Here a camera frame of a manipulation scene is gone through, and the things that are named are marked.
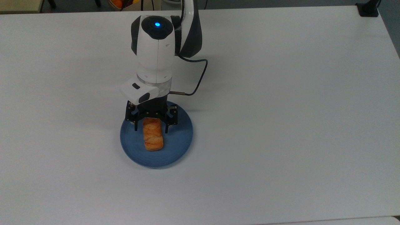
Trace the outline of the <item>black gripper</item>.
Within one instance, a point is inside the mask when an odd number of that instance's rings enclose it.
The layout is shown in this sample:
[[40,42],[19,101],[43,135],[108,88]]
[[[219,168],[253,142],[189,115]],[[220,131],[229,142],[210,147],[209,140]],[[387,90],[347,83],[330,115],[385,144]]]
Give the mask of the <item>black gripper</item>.
[[127,101],[125,120],[134,125],[134,130],[138,130],[138,123],[143,118],[160,118],[165,124],[165,134],[168,133],[169,126],[178,124],[178,105],[167,105],[168,96],[154,98],[145,101],[138,106],[131,101]]

